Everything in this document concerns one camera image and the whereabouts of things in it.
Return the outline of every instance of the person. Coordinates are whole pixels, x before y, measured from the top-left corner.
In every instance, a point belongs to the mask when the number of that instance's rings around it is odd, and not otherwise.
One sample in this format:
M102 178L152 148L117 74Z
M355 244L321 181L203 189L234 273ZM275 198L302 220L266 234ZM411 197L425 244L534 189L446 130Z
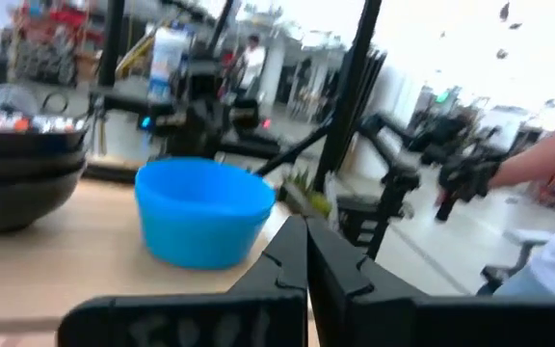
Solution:
M545 179L555 174L555 132L500 164L489 181L490 189ZM495 296L555 295L555 233L528 264L506 280Z
M248 46L239 62L243 66L244 71L237 88L237 95L244 96L254 79L260 77L262 67L265 64L265 55L265 48L260 46L260 37L258 35L250 35L248 37Z

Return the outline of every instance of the white floor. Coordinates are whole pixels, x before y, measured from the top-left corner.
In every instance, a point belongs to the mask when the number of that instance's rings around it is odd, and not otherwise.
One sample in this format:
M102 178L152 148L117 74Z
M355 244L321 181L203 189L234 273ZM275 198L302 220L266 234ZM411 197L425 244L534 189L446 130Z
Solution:
M50 88L32 86L45 95ZM68 112L82 114L87 109L84 93L74 93ZM306 136L313 126L286 116L272 116L272 130L282 140L294 142ZM113 114L107 123L108 155L127 160L146 160L155 150L146 135L135 130L132 118ZM318 157L322 143L307 152L307 158ZM228 156L226 161L245 168L257 168L263 161ZM298 168L315 170L314 159L300 160ZM282 168L270 178L280 180ZM407 201L415 215L410 220L395 221L387 233L376 259L383 267L423 291L433 295L472 294L483 283L479 273L484 265L511 264L517 257L517 246L503 237L511 227L555 229L555 211L539 207L517 190L498 191L484 200L459 205L446 224L435 222L436 173L421 169L422 186ZM341 193L379 196L379 182L343 174ZM517 203L508 203L516 197Z

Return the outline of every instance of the plastic container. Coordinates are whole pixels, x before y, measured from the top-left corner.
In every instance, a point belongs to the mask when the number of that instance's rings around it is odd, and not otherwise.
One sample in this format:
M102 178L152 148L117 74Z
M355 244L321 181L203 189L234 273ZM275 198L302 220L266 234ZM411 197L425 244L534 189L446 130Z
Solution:
M171 74L179 69L181 59L190 50L191 43L192 37L186 31L169 28L156 31L149 73L149 99L171 99Z
M243 261L276 201L260 177L199 158L148 163L135 192L149 251L195 269Z

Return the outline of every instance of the black tripod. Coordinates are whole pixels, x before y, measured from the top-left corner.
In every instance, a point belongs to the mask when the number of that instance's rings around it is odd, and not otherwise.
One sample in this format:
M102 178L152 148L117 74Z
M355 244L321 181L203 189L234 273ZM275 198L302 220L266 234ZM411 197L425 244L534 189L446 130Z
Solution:
M269 160L256 171L256 174L264 176L280 165L296 160L304 150L328 134L331 122L332 117L328 117L314 132L282 154ZM416 169L400 162L391 148L377 136L384 127L393 129L392 125L385 116L373 115L360 120L355 130L372 144L388 166L388 172L383 177L384 191L380 199L371 203L362 202L358 207L348 208L351 214L353 211L357 212L354 218L361 221L361 223L357 223L358 227L345 229L344 235L355 246L365 246L367 248L366 253L371 258L375 258L378 254L390 220L404 217L404 197L419 186L419 174ZM360 227L363 220L371 220L372 218L376 222L376 226L372 230L364 230ZM362 233L372 233L372 239L361 243L358 238Z

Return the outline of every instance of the black metal pole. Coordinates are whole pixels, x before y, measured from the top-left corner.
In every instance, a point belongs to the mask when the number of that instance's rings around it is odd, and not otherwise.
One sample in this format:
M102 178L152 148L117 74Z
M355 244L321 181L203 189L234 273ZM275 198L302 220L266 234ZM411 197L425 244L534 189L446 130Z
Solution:
M366 0L363 11L358 22L357 35L353 42L352 56L350 62L345 66L344 88L335 105L335 116L329 129L329 134L323 147L318 171L314 177L314 189L322 192L325 185L325 175L329 171L335 171L340 160L340 153L349 143L353 132L354 110L357 107L357 90L359 81L363 74L365 59L370 48L370 41L374 37L376 19L381 11L382 0Z
M220 14L216 28L213 31L213 36L211 37L211 41L209 41L209 45L207 46L207 51L210 53L213 53L218 45L218 40L220 40L220 35L226 26L226 21L228 20L228 15L230 14L230 10L232 10L232 4L234 4L234 2L235 0L226 0L226 3L222 8L222 14Z
M97 84L104 87L115 85L115 70L119 60L119 41L123 23L123 9L125 1L110 0L106 13L106 27L104 28L104 46L100 57L100 71Z

